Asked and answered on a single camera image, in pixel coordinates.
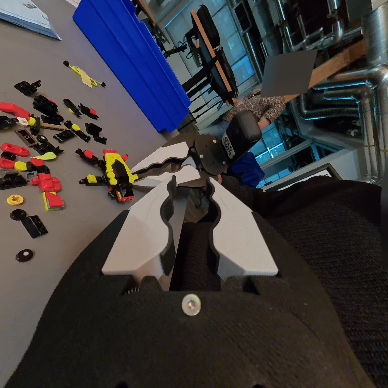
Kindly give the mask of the blue rounded object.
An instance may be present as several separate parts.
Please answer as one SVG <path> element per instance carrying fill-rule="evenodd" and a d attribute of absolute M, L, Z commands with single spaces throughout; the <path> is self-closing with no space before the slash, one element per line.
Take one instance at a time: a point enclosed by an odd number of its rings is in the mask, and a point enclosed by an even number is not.
<path fill-rule="evenodd" d="M 256 188 L 264 179 L 265 173 L 260 168 L 254 153 L 247 151 L 228 168 L 226 176 L 235 177 L 243 186 Z"/>

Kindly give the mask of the pile of lego pieces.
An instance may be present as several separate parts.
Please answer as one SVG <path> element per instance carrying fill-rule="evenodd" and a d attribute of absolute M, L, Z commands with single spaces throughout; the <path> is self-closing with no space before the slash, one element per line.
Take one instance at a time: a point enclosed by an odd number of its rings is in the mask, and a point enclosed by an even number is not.
<path fill-rule="evenodd" d="M 90 141 L 80 127 L 70 120 L 64 121 L 58 114 L 55 102 L 43 95 L 35 95 L 41 87 L 41 80 L 34 83 L 21 81 L 14 88 L 27 97 L 33 96 L 33 108 L 42 116 L 35 116 L 19 105 L 1 102 L 1 112 L 14 117 L 1 116 L 1 130 L 13 130 L 25 146 L 3 142 L 1 143 L 1 190 L 25 187 L 28 184 L 38 187 L 42 192 L 45 211 L 62 210 L 64 202 L 58 192 L 62 185 L 57 177 L 51 174 L 46 161 L 55 160 L 64 151 L 55 147 L 41 134 L 41 129 L 57 131 L 54 140 L 62 144 L 74 137 L 85 142 Z M 23 209 L 15 209 L 10 218 L 20 222 L 32 239 L 48 233 L 45 225 L 37 215 L 28 215 Z"/>

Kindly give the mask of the wooden standing desk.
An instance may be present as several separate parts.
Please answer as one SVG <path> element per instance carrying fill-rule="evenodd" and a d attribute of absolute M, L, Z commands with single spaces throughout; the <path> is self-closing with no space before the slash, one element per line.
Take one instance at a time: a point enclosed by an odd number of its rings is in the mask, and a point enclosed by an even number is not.
<path fill-rule="evenodd" d="M 192 28 L 185 38 L 192 57 L 201 69 L 182 84 L 184 91 L 192 98 L 206 85 L 210 85 L 210 89 L 227 106 L 235 105 L 238 87 L 209 9 L 201 5 L 197 12 L 191 10 L 191 21 Z"/>

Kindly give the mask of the yellow black red lego model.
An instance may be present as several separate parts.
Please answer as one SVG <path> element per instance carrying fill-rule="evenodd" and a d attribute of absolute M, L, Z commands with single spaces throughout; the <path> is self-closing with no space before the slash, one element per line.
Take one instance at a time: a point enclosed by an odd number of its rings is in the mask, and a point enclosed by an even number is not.
<path fill-rule="evenodd" d="M 79 181 L 80 185 L 86 187 L 104 186 L 108 189 L 108 196 L 118 203 L 133 199 L 133 183 L 138 179 L 138 175 L 131 173 L 127 166 L 127 155 L 121 155 L 112 149 L 103 149 L 102 159 L 97 158 L 90 150 L 77 149 L 75 153 L 83 162 L 99 168 L 102 172 L 102 176 L 87 175 Z"/>

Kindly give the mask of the person's right forearm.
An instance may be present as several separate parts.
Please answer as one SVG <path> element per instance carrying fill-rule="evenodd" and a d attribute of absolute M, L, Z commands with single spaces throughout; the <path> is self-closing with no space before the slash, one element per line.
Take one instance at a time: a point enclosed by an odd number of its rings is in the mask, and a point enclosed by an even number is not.
<path fill-rule="evenodd" d="M 284 217 L 329 203 L 354 211 L 381 226 L 381 187 L 353 180 L 316 176 L 280 191 L 243 186 L 235 177 L 221 175 L 219 183 L 263 218 Z"/>

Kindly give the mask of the silver ventilation ducts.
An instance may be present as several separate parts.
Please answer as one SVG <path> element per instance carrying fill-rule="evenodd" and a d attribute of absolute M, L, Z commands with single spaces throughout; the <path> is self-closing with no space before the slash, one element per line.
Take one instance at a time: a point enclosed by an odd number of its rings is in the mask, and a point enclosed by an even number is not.
<path fill-rule="evenodd" d="M 353 100 L 360 120 L 367 177 L 381 180 L 387 162 L 387 1 L 327 1 L 332 33 L 307 50 L 344 46 L 362 36 L 366 54 L 321 81 L 325 100 Z"/>

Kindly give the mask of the blue plastic bin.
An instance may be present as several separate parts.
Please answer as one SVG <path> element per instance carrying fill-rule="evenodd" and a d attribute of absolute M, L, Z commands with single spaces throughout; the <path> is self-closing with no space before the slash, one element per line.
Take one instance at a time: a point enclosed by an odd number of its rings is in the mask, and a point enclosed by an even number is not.
<path fill-rule="evenodd" d="M 83 0 L 73 20 L 157 132 L 173 132 L 191 101 L 127 0 Z"/>

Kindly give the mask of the wooden ceiling beam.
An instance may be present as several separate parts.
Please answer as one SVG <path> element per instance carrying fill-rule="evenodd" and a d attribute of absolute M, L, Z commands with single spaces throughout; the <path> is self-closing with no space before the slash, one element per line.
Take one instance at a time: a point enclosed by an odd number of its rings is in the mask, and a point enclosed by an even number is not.
<path fill-rule="evenodd" d="M 365 43 L 362 39 L 357 43 L 353 44 L 352 46 L 349 46 L 348 48 L 344 49 L 328 61 L 324 62 L 322 65 L 315 68 L 312 71 L 308 88 L 298 94 L 285 95 L 285 103 L 290 102 L 301 94 L 307 93 L 310 88 L 316 86 L 321 81 L 327 79 L 338 71 L 351 65 L 353 62 L 365 56 L 365 54 Z"/>

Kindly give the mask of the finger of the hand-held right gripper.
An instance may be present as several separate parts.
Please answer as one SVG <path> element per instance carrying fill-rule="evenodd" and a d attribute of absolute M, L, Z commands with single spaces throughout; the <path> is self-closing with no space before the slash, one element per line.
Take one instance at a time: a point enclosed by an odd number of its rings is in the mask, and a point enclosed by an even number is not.
<path fill-rule="evenodd" d="M 180 163 L 187 159 L 189 146 L 180 142 L 166 147 L 160 147 L 142 161 L 130 168 L 132 174 L 139 177 L 157 176 L 166 172 L 167 166 Z"/>
<path fill-rule="evenodd" d="M 188 182 L 200 179 L 199 170 L 187 164 L 175 172 L 162 172 L 157 175 L 147 175 L 133 182 L 133 186 L 139 188 L 154 188 L 161 182 L 169 182 L 172 177 L 175 177 L 176 186 L 184 186 Z"/>

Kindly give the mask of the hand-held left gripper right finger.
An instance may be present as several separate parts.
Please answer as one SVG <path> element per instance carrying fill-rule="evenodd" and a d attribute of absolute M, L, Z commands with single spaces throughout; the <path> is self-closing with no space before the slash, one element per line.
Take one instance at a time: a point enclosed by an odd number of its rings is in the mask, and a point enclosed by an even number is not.
<path fill-rule="evenodd" d="M 230 277 L 275 276 L 279 270 L 251 209 L 215 179 L 208 178 L 209 210 L 215 211 L 210 246 L 216 273 Z"/>

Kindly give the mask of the lego instruction booklet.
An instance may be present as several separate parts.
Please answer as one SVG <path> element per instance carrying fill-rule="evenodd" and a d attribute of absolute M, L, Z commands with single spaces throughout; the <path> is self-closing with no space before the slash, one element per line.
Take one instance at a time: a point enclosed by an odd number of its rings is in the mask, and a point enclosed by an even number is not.
<path fill-rule="evenodd" d="M 1 0 L 0 19 L 30 31 L 61 40 L 47 15 L 32 1 Z"/>

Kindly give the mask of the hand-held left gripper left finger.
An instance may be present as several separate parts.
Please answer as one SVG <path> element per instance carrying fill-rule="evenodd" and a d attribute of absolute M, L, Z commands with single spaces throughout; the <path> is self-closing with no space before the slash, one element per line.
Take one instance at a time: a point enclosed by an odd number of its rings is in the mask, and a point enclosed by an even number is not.
<path fill-rule="evenodd" d="M 176 257 L 170 224 L 176 193 L 172 175 L 131 206 L 102 267 L 104 275 L 131 275 L 137 284 L 146 276 L 170 276 Z"/>

